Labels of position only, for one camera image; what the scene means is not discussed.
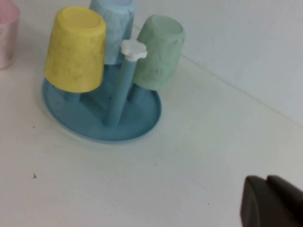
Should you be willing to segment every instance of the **light blue cup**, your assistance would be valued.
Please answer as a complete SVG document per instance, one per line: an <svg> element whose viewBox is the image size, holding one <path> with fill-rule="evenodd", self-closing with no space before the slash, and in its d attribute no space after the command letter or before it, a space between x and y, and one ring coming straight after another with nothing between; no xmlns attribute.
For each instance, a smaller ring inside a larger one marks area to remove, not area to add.
<svg viewBox="0 0 303 227"><path fill-rule="evenodd" d="M120 64L124 55L121 42L130 39L134 23L134 0L92 0L90 9L100 14L107 26L106 65Z"/></svg>

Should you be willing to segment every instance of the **pink cup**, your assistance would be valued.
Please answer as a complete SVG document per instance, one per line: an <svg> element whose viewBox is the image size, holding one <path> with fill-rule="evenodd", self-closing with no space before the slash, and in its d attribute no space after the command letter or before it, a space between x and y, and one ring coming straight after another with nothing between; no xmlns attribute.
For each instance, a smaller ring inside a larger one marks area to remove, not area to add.
<svg viewBox="0 0 303 227"><path fill-rule="evenodd" d="M0 69L14 61L20 11L12 0L0 0Z"/></svg>

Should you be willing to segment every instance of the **cup rim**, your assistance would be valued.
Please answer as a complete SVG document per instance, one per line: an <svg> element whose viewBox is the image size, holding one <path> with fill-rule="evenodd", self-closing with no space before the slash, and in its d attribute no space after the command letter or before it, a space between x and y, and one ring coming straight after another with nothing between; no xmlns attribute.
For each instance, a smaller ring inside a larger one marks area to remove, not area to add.
<svg viewBox="0 0 303 227"><path fill-rule="evenodd" d="M98 26L96 27L91 27L91 28L88 28L88 27L79 27L79 26L75 26L74 24L71 24L69 23L62 15L62 13L64 12L65 9L68 9L68 8L82 8L82 9L85 9L85 10L89 10L91 12L93 12L94 14L96 14L96 16L98 16L98 18L100 19L100 23ZM55 21L58 20L59 23L63 23L65 25L67 25L68 28L73 28L73 29L76 29L78 31L91 31L91 32L98 32L100 28L104 28L106 27L106 24L105 24L105 21L104 19L98 14L96 13L95 11L89 9L89 8L86 8L86 7L81 7L81 6L68 6L68 7L64 7L62 8L61 10L59 10L57 12L57 15L55 17Z"/></svg>
<svg viewBox="0 0 303 227"><path fill-rule="evenodd" d="M163 31L159 31L157 26L154 23L154 20L153 20L155 17L166 17L166 18L174 20L175 22L177 22L180 25L181 32L178 33L178 34L172 34L172 33L166 33L166 32L163 32ZM185 35L186 35L185 29L181 25L181 23L178 22L176 19L174 19L172 17L166 16L166 15L155 14L155 15L150 16L150 20L151 20L151 25L152 25L153 29L156 31L156 33L163 36L163 37L168 37L168 38L176 38L177 37L177 38L180 38L180 37L185 37Z"/></svg>
<svg viewBox="0 0 303 227"><path fill-rule="evenodd" d="M2 25L10 25L10 24L12 24L12 23L14 23L14 22L16 22L16 21L18 21L20 19L20 9L19 9L19 7L14 2L12 2L12 1L11 1L11 6L14 7L17 10L16 16L13 17L8 22L5 22L5 23L1 23L0 22L0 26L2 26Z"/></svg>

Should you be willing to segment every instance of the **green cup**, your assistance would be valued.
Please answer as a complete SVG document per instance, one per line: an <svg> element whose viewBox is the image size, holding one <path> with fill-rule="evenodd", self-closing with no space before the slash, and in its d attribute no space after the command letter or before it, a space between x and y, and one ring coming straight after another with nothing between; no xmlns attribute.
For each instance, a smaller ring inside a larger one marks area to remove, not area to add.
<svg viewBox="0 0 303 227"><path fill-rule="evenodd" d="M137 62L134 83L149 90L169 88L185 36L182 25L170 17L153 15L147 18L137 38L146 45L147 57Z"/></svg>

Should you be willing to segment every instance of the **blue vertical pole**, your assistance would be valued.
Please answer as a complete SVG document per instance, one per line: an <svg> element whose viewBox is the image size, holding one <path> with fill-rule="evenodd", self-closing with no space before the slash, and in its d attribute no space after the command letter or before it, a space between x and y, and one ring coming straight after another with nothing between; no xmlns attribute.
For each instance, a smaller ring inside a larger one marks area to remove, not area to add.
<svg viewBox="0 0 303 227"><path fill-rule="evenodd" d="M107 127L113 128L119 125L136 64L137 61L129 61L127 58L124 58L122 62L121 71L103 121Z"/></svg>

